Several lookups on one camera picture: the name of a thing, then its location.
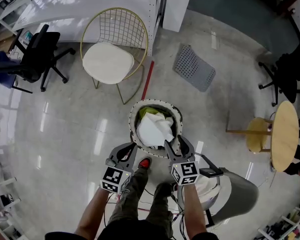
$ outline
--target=green cloth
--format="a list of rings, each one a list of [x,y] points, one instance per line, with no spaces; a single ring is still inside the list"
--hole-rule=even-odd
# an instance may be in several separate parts
[[[161,109],[145,106],[139,110],[140,119],[144,118],[144,116],[147,112],[150,114],[154,114],[154,115],[156,115],[157,113],[162,113],[165,118],[168,118],[171,116],[167,112],[162,111]]]

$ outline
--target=round wooden table top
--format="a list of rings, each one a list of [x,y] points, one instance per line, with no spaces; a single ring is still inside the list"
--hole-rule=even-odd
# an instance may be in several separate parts
[[[282,102],[274,117],[271,133],[271,160],[278,172],[292,163],[299,142],[297,112],[290,101]]]
[[[248,126],[248,131],[266,132],[268,131],[268,123],[261,117],[254,118]],[[253,153],[259,153],[267,142],[267,135],[247,134],[246,146]]]

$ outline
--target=perforated gray mat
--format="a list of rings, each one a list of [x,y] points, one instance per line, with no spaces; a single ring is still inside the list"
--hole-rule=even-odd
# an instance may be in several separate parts
[[[216,70],[199,58],[190,45],[181,44],[174,70],[200,92],[205,92],[216,75]]]

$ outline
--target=red shoe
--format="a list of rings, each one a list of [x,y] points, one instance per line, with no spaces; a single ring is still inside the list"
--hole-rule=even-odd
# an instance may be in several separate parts
[[[146,157],[144,159],[141,160],[141,162],[138,165],[138,168],[143,168],[148,170],[150,168],[152,159],[150,157]]]

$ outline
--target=white seat cushion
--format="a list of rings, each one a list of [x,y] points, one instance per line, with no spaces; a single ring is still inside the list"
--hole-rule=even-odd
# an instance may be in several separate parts
[[[83,57],[85,71],[105,84],[120,83],[134,63],[129,52],[107,42],[94,44]]]

